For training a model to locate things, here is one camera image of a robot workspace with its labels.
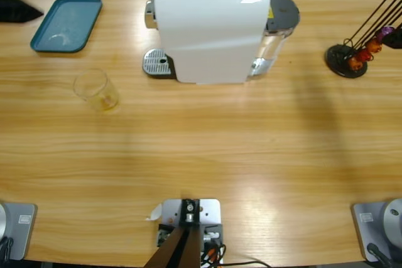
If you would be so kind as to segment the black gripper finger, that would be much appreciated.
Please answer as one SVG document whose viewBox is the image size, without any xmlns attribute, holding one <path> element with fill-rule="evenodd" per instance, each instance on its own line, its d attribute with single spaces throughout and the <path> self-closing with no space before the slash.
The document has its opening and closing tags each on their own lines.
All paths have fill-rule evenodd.
<svg viewBox="0 0 402 268">
<path fill-rule="evenodd" d="M 384 44 L 392 49 L 402 49 L 401 24 L 399 24 L 390 34 L 384 37 Z"/>
<path fill-rule="evenodd" d="M 25 23 L 41 16 L 43 12 L 22 0 L 1 0 L 2 23 Z"/>
</svg>

